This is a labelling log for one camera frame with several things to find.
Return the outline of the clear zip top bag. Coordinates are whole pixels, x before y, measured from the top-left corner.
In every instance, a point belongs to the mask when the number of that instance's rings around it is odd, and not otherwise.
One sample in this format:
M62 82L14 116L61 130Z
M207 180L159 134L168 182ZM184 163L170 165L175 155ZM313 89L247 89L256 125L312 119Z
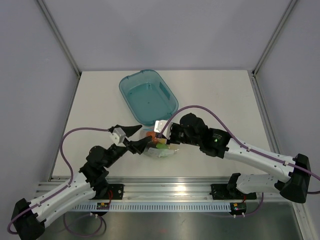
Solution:
M163 136L158 137L158 133L149 128L144 128L139 132L140 138L151 137L144 149L144 154L151 158L167 158L178 153L179 148L167 143L167 139Z

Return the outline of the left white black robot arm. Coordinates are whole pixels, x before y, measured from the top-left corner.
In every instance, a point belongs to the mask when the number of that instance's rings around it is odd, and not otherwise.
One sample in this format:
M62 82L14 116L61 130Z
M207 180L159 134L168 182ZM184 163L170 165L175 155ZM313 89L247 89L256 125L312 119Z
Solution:
M53 190L30 201L22 198L16 202L7 231L22 240L36 240L46 227L81 202L111 197L107 169L127 152L141 155L152 140L151 136L129 140L141 128L141 125L115 125L107 129L112 145L92 147L79 171L71 172L70 179Z

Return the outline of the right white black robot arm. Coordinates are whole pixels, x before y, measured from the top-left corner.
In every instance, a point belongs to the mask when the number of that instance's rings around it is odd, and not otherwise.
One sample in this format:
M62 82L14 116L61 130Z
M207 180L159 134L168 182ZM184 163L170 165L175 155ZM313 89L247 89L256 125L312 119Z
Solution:
M300 204L307 200L311 167L309 158L303 154L292 157L254 148L224 130L209 128L193 113L183 116L179 123L170 123L164 136L172 144L198 146L207 156L238 161L264 172L232 174L226 189L232 198L262 192L279 193Z

